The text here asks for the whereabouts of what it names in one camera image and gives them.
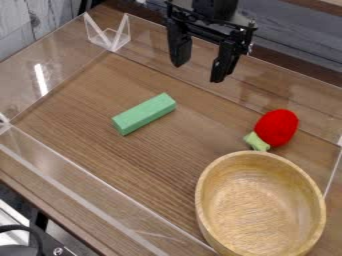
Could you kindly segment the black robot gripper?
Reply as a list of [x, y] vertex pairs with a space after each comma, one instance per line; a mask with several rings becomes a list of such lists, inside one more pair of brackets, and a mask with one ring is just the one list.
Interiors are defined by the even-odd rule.
[[191, 36], [219, 43], [212, 62], [212, 83], [234, 71], [258, 29], [256, 23], [238, 12], [239, 0], [165, 0], [169, 59], [180, 67], [191, 58]]

